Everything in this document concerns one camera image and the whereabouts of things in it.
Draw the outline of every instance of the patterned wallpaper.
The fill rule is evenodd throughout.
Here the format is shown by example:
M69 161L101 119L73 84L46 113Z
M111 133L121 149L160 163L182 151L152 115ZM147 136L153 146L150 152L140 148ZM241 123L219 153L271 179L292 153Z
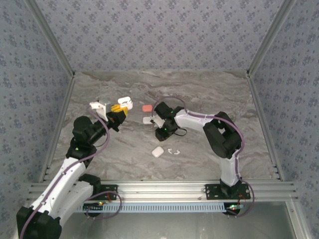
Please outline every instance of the patterned wallpaper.
M319 2L297 0L254 80L287 180L319 238Z
M0 238L37 181L68 84L23 0L0 1Z
M247 69L282 0L37 0L73 70Z

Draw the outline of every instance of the yellow object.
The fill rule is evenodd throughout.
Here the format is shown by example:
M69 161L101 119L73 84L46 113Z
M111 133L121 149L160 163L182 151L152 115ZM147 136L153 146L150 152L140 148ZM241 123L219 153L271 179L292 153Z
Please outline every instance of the yellow object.
M128 112L129 112L129 110L128 110L127 107L121 108L121 105L120 105L120 104L116 104L116 105L111 106L111 111L112 111L112 112L121 112L121 111L124 111L125 116L128 116Z

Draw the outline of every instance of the marble surface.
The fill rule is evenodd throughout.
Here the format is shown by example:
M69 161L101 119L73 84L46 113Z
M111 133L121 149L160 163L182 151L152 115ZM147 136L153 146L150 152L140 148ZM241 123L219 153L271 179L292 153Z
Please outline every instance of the marble surface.
M184 99L191 111L216 114L226 112L245 137L246 147L240 154L239 170L244 178L274 177L257 112L247 79L242 72L84 72L76 73L75 86L58 146L47 178L53 178L65 157L72 138L74 120L88 115L89 102L130 96L134 107L129 111L120 132L110 131L108 147L96 156L87 173L102 179L219 179L219 158L211 150L204 132L188 130L184 137L171 136L164 142L155 137L153 125L142 124L149 113L142 105L153 104L159 97L175 95ZM178 100L165 102L176 107ZM104 142L101 138L96 145ZM154 158L151 151L161 146L165 152ZM167 149L179 150L179 155Z

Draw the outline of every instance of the wire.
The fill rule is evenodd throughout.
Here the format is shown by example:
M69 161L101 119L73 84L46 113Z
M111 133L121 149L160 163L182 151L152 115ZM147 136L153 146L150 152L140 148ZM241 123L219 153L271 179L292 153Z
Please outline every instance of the wire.
M100 145L98 145L98 146L95 146L95 147L98 148L98 147L103 146L103 145L105 144L106 140L107 140L107 138L105 139L104 143L102 143L102 144L100 144Z
M245 198L245 196L242 195L241 193L239 193L238 196L239 196L239 197L242 197L242 198L245 200L245 203L244 203L244 207L245 207L245 206L246 206L246 198Z
M118 210L117 210L116 212L114 212L113 214L109 215L109 216L106 216L106 217L96 217L96 218L95 218L95 217L89 216L89 211L90 211L90 209L92 208L92 207L89 207L89 208L86 210L86 215L87 215L88 218L94 219L94 220L103 220L103 219L108 219L108 218L115 217L115 216L120 212L120 210L122 209L122 198L121 198L121 196L120 196L118 193L116 193L116 192L114 192L114 191L105 191L105 192L101 192L101 193L95 194L95 195L93 195L93 196L87 198L85 201L89 201L89 200L91 200L91 199L93 199L93 198L96 198L96 197L98 197L98 196L101 196L101 195L103 195L103 194L109 195L109 193L118 196L118 198L120 199L120 205L119 205Z
M94 118L96 118L102 125L103 127L105 128L106 130L106 135L107 135L107 139L104 143L104 145L102 146L101 149L99 149L98 151L96 151L95 153L93 153L92 155L90 156L87 156L85 158L82 158L74 163L72 163L70 166L68 166L61 174L60 176L56 179L56 181L53 183L52 187L48 190L47 194L43 197L42 199L42 202L39 204L39 206L37 206L37 208L31 213L30 217L26 220L25 224L23 225L23 228L21 230L21 234L20 234L20 239L23 239L23 236L24 236L24 233L25 233L25 230L27 228L27 226L29 225L29 223L31 222L32 218L34 217L34 215L40 210L40 208L42 207L42 205L45 204L45 201L48 199L48 197L50 196L51 192L53 191L53 189L56 187L56 185L58 184L58 182L61 180L61 178L67 173L67 171L72 168L75 164L77 163L82 163L83 161L86 161L90 158L93 158L95 157L96 155L98 155L99 153L101 153L105 148L106 146L108 145L109 141L110 141L110 132L109 132L109 129L108 127L106 126L106 124L104 123L104 121L99 117L97 116L95 113L93 113L89 108L87 109L88 113L90 115L92 115Z
M174 98L174 99L177 99L179 101L181 101L183 103L183 106L184 106L184 110L185 112L190 115L190 116L193 116L193 117L197 117L197 118L204 118L204 119L216 119L216 120L219 120L219 121L223 121L225 123L227 123L228 125L232 126L234 128L234 130L236 130L236 132L239 134L240 138L241 138L241 147L240 149L237 151L237 153L235 154L235 172L236 172L236 176L237 176L237 179L244 183L244 184L247 184L247 186L250 188L250 191L252 193L252 204L251 206L249 207L249 209L247 211L245 211L243 214L241 215L237 215L236 213L228 210L229 212L231 212L232 214L235 215L235 217L243 217L245 215L247 215L251 210L252 208L254 207L254 203L255 203L255 193L254 193L254 190L252 188L252 186L245 180L243 180L240 176L239 176L239 173L238 173L238 155L240 152L242 152L244 150L244 147L245 147L245 140L244 140L244 136L243 134L241 133L241 131L236 127L236 125L234 125L232 122L228 121L228 120L225 120L223 118L220 118L220 117L216 117L216 116L212 116L212 115L197 115L197 114L194 114L190 111L187 110L186 108L186 103L185 101L183 101L181 98L179 97L176 97L176 96L163 96L163 97L160 97L154 104L153 104L153 108L152 108L152 116L154 114L154 109L155 109L155 106L158 104L159 101L163 100L163 99L166 99L166 98Z
M173 134L175 134L176 136L183 137L183 136L185 136L185 135L187 134L187 129L181 128L181 127L178 127L178 129L184 130L184 131L185 131L185 134L178 134L178 133L175 133L175 132L174 132Z

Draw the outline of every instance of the white block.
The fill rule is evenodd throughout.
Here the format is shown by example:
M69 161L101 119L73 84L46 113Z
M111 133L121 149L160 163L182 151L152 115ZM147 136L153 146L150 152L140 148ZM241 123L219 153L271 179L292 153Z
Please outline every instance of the white block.
M151 122L151 117L144 117L144 118L143 118L143 124L153 124L153 123Z
M164 153L164 149L160 146L158 146L156 149L154 149L152 151L152 155L155 157L155 158L158 158L160 157L162 154Z

